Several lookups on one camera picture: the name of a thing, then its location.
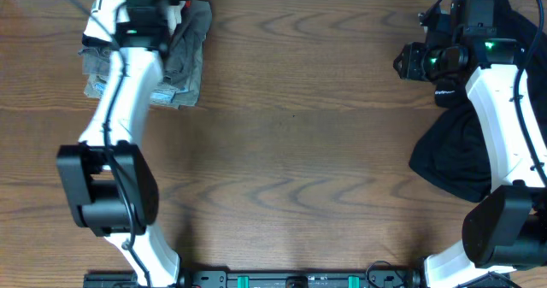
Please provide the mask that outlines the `white t-shirt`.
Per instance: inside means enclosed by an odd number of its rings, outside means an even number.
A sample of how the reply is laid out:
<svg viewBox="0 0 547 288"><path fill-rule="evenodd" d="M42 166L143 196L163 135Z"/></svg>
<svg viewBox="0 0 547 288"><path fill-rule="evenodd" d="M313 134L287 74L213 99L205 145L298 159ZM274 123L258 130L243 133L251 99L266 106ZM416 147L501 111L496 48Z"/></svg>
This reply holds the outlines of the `white t-shirt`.
<svg viewBox="0 0 547 288"><path fill-rule="evenodd" d="M115 34L115 11L126 0L95 0L91 6L91 18L82 34L82 44L86 47L105 47L111 43ZM129 16L122 8L117 22L127 22Z"/></svg>

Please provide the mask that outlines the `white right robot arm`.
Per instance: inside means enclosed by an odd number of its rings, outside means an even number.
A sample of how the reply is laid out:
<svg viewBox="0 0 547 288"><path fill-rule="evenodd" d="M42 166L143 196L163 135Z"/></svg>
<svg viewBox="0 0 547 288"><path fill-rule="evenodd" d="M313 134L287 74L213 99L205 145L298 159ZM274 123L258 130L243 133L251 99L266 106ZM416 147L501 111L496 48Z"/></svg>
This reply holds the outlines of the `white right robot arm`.
<svg viewBox="0 0 547 288"><path fill-rule="evenodd" d="M546 146L520 66L515 40L403 46L393 62L403 79L463 79L491 169L491 193L462 224L462 238L427 257L421 287L466 287L546 264Z"/></svg>

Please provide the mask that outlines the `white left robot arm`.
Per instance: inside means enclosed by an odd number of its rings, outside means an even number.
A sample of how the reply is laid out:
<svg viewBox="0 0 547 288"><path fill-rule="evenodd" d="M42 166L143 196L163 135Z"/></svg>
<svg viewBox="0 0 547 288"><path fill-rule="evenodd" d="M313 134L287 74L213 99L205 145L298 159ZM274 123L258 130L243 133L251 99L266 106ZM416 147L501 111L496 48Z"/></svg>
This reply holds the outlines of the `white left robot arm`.
<svg viewBox="0 0 547 288"><path fill-rule="evenodd" d="M156 221L159 191L140 149L185 2L96 0L87 10L82 42L109 49L108 79L79 141L63 145L56 157L74 222L122 253L137 287L192 284Z"/></svg>

